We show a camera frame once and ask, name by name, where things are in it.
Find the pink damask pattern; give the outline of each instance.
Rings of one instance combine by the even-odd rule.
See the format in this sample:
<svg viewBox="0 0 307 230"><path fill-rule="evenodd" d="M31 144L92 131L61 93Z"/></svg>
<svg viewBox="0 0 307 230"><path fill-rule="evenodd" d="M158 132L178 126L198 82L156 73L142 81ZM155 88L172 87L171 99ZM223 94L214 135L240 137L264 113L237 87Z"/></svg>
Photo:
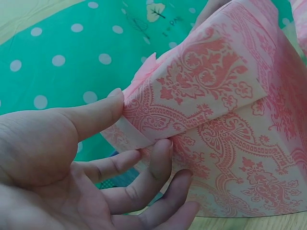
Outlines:
<svg viewBox="0 0 307 230"><path fill-rule="evenodd" d="M305 211L306 85L271 1L232 0L160 60L126 98L124 116L148 139L173 141L172 175L193 171L188 200L200 202L199 216ZM104 136L132 149L120 128Z"/></svg>

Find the finger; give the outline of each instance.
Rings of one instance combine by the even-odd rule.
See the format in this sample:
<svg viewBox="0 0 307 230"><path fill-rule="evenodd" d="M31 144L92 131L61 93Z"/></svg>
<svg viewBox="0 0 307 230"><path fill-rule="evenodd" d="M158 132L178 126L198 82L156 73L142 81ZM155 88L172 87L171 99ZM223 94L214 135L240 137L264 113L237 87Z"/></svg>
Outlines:
<svg viewBox="0 0 307 230"><path fill-rule="evenodd" d="M192 173L182 170L176 173L166 193L161 199L146 209L139 216L127 219L126 216L113 216L113 223L118 230L127 229L153 229L172 217L185 203Z"/></svg>
<svg viewBox="0 0 307 230"><path fill-rule="evenodd" d="M174 215L186 202L191 182L191 171L179 171L163 197L139 215L143 226L153 229Z"/></svg>
<svg viewBox="0 0 307 230"><path fill-rule="evenodd" d="M170 219L154 230L188 230L200 209L196 202L185 203Z"/></svg>
<svg viewBox="0 0 307 230"><path fill-rule="evenodd" d="M158 141L151 154L149 167L127 188L102 190L111 214L141 210L158 194L172 171L172 142Z"/></svg>
<svg viewBox="0 0 307 230"><path fill-rule="evenodd" d="M79 142L113 125L122 115L124 95L116 89L109 96L96 103L73 107L51 109L73 123Z"/></svg>
<svg viewBox="0 0 307 230"><path fill-rule="evenodd" d="M196 28L199 27L204 21L206 21L214 12L216 12L219 8L230 1L231 0L209 0L207 5L203 8L197 17L191 32L196 30Z"/></svg>
<svg viewBox="0 0 307 230"><path fill-rule="evenodd" d="M113 157L89 161L76 162L80 165L88 178L95 184L111 177L123 174L141 160L138 151L127 151Z"/></svg>

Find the blue fabric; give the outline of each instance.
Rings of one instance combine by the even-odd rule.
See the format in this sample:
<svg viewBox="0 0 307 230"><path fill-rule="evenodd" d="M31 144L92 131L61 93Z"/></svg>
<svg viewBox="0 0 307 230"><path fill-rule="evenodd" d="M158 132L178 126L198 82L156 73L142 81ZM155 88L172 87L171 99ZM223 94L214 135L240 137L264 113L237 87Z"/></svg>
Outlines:
<svg viewBox="0 0 307 230"><path fill-rule="evenodd" d="M118 152L115 151L111 154L111 156L118 155ZM112 183L117 187L127 187L129 184L131 184L134 179L139 175L139 172L132 168L129 169L127 172L125 172L122 175L116 176L111 179ZM160 199L162 197L162 193L158 193L158 195L152 200L152 202L149 205L152 205L155 201Z"/></svg>

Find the light wooden surface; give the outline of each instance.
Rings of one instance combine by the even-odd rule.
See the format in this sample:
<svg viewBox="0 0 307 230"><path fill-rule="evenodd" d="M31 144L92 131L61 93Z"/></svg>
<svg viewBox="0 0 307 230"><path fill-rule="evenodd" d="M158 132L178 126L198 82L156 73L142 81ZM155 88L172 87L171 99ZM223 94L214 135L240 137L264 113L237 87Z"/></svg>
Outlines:
<svg viewBox="0 0 307 230"><path fill-rule="evenodd" d="M0 45L16 33L84 0L0 0Z"/></svg>
<svg viewBox="0 0 307 230"><path fill-rule="evenodd" d="M307 212L262 218L196 217L189 230L307 230Z"/></svg>

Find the white polka dot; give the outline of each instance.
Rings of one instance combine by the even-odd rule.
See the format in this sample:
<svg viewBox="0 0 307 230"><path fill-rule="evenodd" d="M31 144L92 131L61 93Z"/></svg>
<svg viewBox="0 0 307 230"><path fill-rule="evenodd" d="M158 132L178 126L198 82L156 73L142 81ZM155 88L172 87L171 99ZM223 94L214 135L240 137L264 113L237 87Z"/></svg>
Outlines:
<svg viewBox="0 0 307 230"><path fill-rule="evenodd" d="M52 64L54 66L62 66L65 64L65 57L62 56L62 55L55 55L53 58L52 58Z"/></svg>
<svg viewBox="0 0 307 230"><path fill-rule="evenodd" d="M11 64L10 64L10 69L11 69L11 71L13 71L13 72L17 72L18 70L20 70L21 65L22 65L22 63L21 63L20 60L14 60L14 61L12 61Z"/></svg>
<svg viewBox="0 0 307 230"><path fill-rule="evenodd" d="M42 28L39 27L35 27L31 30L31 35L36 37L36 36L40 36L42 34L43 30Z"/></svg>
<svg viewBox="0 0 307 230"><path fill-rule="evenodd" d="M112 62L112 58L109 54L101 54L99 55L99 61L104 65L109 65Z"/></svg>
<svg viewBox="0 0 307 230"><path fill-rule="evenodd" d="M34 99L34 106L36 109L45 109L47 107L48 100L47 97L43 95L38 95Z"/></svg>
<svg viewBox="0 0 307 230"><path fill-rule="evenodd" d="M172 49L172 48L175 48L177 46L177 43L176 42L170 42L168 45Z"/></svg>
<svg viewBox="0 0 307 230"><path fill-rule="evenodd" d="M81 152L82 149L83 149L83 143L82 143L82 142L79 142L79 143L78 143L78 150L77 150L77 153L78 153L78 152Z"/></svg>
<svg viewBox="0 0 307 230"><path fill-rule="evenodd" d="M83 30L83 25L76 23L76 24L71 26L71 30L75 33L79 33Z"/></svg>
<svg viewBox="0 0 307 230"><path fill-rule="evenodd" d="M89 8L92 8L92 9L96 9L99 6L98 3L94 1L89 2L87 5Z"/></svg>
<svg viewBox="0 0 307 230"><path fill-rule="evenodd" d="M144 63L146 61L147 57L141 57L141 62Z"/></svg>
<svg viewBox="0 0 307 230"><path fill-rule="evenodd" d="M289 19L283 18L283 24L288 25L290 23Z"/></svg>
<svg viewBox="0 0 307 230"><path fill-rule="evenodd" d="M196 13L196 10L194 8L189 9L190 13Z"/></svg>
<svg viewBox="0 0 307 230"><path fill-rule="evenodd" d="M114 33L117 33L117 34L122 34L124 32L123 28L121 28L119 25L113 26L112 30L113 30Z"/></svg>
<svg viewBox="0 0 307 230"><path fill-rule="evenodd" d="M147 37L143 37L144 41L147 43L147 44L150 44L150 41Z"/></svg>
<svg viewBox="0 0 307 230"><path fill-rule="evenodd" d="M91 103L94 103L98 100L98 97L96 95L96 93L92 92L92 91L88 91L88 92L85 92L83 94L83 100L85 103L87 104L91 104Z"/></svg>

